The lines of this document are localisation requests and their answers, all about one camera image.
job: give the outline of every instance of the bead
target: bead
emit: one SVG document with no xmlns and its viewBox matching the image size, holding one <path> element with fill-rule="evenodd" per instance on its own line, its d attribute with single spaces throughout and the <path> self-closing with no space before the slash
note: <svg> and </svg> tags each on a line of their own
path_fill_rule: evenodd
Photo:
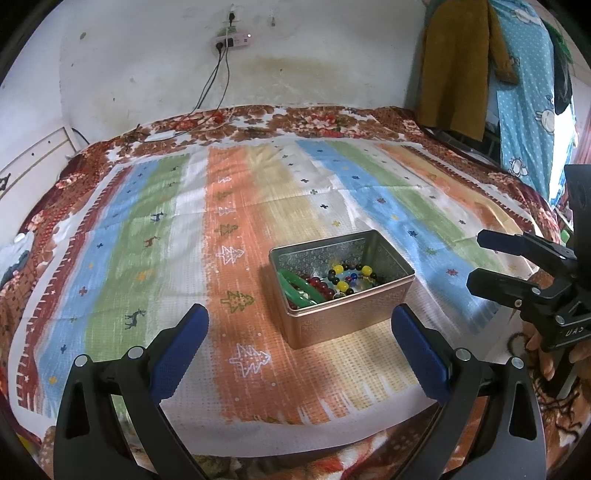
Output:
<svg viewBox="0 0 591 480">
<path fill-rule="evenodd" d="M 336 284 L 336 287 L 344 293 L 349 289 L 349 284 L 347 282 L 340 281 Z"/>
</svg>

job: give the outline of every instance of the blue gripper pad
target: blue gripper pad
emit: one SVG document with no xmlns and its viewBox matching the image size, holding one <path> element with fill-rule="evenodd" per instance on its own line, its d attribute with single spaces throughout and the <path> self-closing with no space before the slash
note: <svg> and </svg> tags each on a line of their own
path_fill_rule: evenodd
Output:
<svg viewBox="0 0 591 480">
<path fill-rule="evenodd" d="M 521 235 L 481 230 L 476 237 L 478 245 L 488 250 L 496 250 L 520 257 L 525 253 L 525 241 Z"/>
<path fill-rule="evenodd" d="M 176 335 L 152 369 L 150 396 L 159 404 L 173 396 L 209 328 L 207 309 L 193 305 L 175 327 Z"/>
<path fill-rule="evenodd" d="M 392 333 L 425 395 L 443 405 L 451 395 L 449 373 L 416 322 L 414 314 L 399 305 L 392 312 Z"/>
</svg>

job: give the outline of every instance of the wall stain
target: wall stain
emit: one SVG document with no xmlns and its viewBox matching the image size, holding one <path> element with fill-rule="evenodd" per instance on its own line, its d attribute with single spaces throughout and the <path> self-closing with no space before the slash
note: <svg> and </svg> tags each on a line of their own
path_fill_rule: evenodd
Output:
<svg viewBox="0 0 591 480">
<path fill-rule="evenodd" d="M 234 84 L 232 97 L 240 98 L 241 103 L 331 103 L 355 98 L 359 87 L 337 62 L 308 57 L 255 57 L 240 63 L 237 59 L 235 56 L 232 75 L 240 80 Z M 238 83 L 245 87 L 243 91 Z"/>
</svg>

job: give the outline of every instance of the blue stripe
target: blue stripe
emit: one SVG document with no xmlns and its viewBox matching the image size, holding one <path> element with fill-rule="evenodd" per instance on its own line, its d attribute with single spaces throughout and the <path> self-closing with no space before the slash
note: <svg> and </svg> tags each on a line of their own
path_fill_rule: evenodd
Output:
<svg viewBox="0 0 591 480">
<path fill-rule="evenodd" d="M 119 242 L 123 223 L 157 166 L 158 161 L 151 161 L 134 167 L 115 197 L 105 207 L 98 226 L 85 234 L 84 257 L 77 260 L 78 272 L 72 283 L 64 286 L 61 300 L 63 307 L 61 311 L 56 310 L 54 313 L 50 338 L 45 342 L 45 351 L 40 352 L 36 361 L 39 382 L 46 394 L 47 403 L 43 412 L 46 416 L 57 416 L 72 362 L 85 351 L 88 319 L 107 278 L 111 256 Z M 79 293 L 82 288 L 88 291 L 84 296 Z M 64 344 L 66 350 L 62 353 L 60 348 Z M 56 377 L 57 382 L 51 385 L 50 377 Z"/>
<path fill-rule="evenodd" d="M 453 252 L 428 225 L 415 218 L 396 200 L 388 187 L 381 186 L 356 163 L 349 161 L 325 142 L 298 140 L 297 143 L 314 160 L 321 162 L 326 170 L 337 175 L 359 206 L 404 250 L 428 289 L 451 306 L 472 333 L 479 333 L 498 311 L 498 305 L 473 297 L 468 291 L 466 281 L 473 270 L 472 265 Z M 383 198 L 385 203 L 378 202 L 379 198 Z M 436 250 L 437 254 L 426 254 L 427 248 Z M 457 272 L 457 275 L 448 274 L 448 270 Z"/>
</svg>

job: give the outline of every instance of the bedspread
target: bedspread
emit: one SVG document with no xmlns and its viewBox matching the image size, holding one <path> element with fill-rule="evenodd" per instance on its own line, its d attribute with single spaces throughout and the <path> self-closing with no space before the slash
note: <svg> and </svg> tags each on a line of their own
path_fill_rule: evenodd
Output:
<svg viewBox="0 0 591 480">
<path fill-rule="evenodd" d="M 389 323 L 290 349 L 274 323 L 269 250 L 375 228 L 416 270 L 407 303 L 419 318 L 454 346 L 504 359 L 521 322 L 472 297 L 466 277 L 477 267 L 534 272 L 475 236 L 488 228 L 556 239 L 550 211 L 517 179 L 428 139 L 395 109 L 236 108 L 216 112 L 205 130 L 157 141 L 205 118 L 155 122 L 89 147 L 33 212 L 34 255 L 5 288 L 22 297 L 0 377 L 17 419 L 43 437 L 76 355 L 120 357 L 201 303 L 209 334 L 161 404 L 191 452 L 261 457 L 358 442 L 338 452 L 353 448 L 351 465 L 361 465 L 387 447 L 377 476 L 391 473 L 433 411 Z M 36 285 L 23 311 L 24 280 Z M 124 419 L 122 402 L 116 408 Z M 567 416 L 563 428 L 576 430 Z M 392 443 L 402 430 L 404 441 Z M 351 466 L 329 458 L 333 472 Z"/>
</svg>

